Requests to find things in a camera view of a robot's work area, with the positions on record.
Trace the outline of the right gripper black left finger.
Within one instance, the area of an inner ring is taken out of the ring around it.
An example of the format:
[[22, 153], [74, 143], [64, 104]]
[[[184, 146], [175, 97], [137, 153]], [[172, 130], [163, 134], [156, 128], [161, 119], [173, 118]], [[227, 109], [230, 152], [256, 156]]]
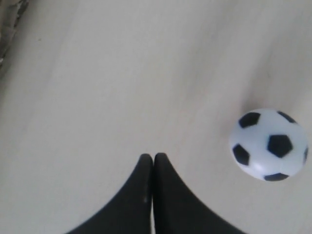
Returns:
[[142, 154], [117, 194], [71, 234], [150, 234], [153, 160]]

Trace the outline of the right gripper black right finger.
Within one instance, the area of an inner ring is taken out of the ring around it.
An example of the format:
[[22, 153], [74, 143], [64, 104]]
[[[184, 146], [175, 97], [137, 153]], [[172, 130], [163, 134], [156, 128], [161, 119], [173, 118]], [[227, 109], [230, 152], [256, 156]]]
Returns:
[[153, 210], [157, 234], [243, 233], [195, 196], [165, 153], [154, 159]]

